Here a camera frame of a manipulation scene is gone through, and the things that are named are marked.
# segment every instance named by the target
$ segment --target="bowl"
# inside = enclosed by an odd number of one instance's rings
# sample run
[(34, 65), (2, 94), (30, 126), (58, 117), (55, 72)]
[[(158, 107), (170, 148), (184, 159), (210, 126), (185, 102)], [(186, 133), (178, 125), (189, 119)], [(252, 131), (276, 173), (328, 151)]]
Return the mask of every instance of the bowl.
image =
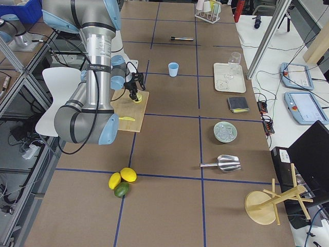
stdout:
[(218, 122), (214, 126), (214, 135), (222, 143), (230, 143), (237, 136), (236, 127), (229, 122)]

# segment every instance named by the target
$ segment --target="fire extinguisher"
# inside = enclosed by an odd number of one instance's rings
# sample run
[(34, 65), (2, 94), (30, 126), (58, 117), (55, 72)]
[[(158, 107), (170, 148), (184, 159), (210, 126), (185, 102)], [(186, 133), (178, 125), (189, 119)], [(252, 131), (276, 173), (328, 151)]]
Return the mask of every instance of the fire extinguisher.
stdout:
[(239, 0), (237, 5), (236, 5), (236, 10), (234, 13), (234, 21), (237, 23), (239, 21), (240, 15), (243, 10), (243, 6), (245, 5), (245, 0)]

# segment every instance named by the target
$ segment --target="black monitor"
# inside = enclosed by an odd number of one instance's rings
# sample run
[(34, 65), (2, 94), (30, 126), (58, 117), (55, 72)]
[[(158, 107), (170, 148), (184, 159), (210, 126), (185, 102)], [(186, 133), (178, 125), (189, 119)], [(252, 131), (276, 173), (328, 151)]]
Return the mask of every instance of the black monitor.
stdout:
[(329, 209), (329, 130), (323, 123), (316, 121), (287, 152), (290, 161), (314, 194), (314, 202), (305, 203), (305, 206), (309, 208), (321, 204)]

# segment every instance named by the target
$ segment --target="chair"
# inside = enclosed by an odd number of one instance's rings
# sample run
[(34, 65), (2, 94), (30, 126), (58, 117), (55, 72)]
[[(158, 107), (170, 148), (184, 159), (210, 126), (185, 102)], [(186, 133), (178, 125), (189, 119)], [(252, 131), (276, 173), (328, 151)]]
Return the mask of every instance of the chair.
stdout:
[(76, 68), (53, 67), (43, 70), (42, 75), (53, 97), (53, 102), (36, 124), (35, 131), (40, 136), (57, 137), (54, 126), (56, 112), (76, 90), (81, 81), (81, 72)]
[(259, 0), (260, 4), (255, 8), (252, 15), (255, 15), (259, 9), (272, 9), (275, 10), (277, 8), (279, 0)]

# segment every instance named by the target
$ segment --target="metal scoop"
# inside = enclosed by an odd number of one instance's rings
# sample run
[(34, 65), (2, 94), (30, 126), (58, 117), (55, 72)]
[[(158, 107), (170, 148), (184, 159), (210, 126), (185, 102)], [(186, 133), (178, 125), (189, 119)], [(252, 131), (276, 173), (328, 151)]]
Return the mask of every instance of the metal scoop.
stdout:
[(218, 156), (217, 163), (201, 163), (200, 167), (217, 166), (222, 172), (232, 172), (241, 169), (237, 156), (222, 154)]

